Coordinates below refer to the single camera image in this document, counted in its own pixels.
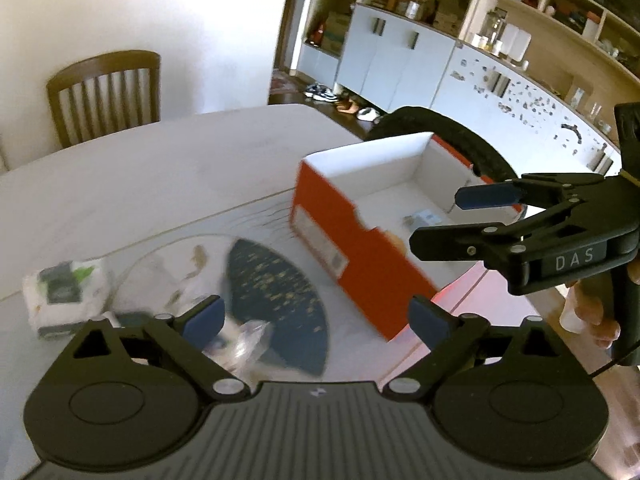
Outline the person right hand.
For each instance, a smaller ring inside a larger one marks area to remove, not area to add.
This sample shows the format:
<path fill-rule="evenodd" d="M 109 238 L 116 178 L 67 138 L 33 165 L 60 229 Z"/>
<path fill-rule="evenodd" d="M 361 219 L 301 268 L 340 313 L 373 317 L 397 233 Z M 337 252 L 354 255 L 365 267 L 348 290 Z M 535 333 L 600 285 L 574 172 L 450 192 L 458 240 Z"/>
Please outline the person right hand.
<path fill-rule="evenodd" d="M 608 350 L 620 338 L 620 323 L 608 315 L 613 301 L 611 273 L 569 281 L 565 284 L 567 295 L 562 315 L 574 315 L 582 324 L 592 342 L 600 349 Z"/>

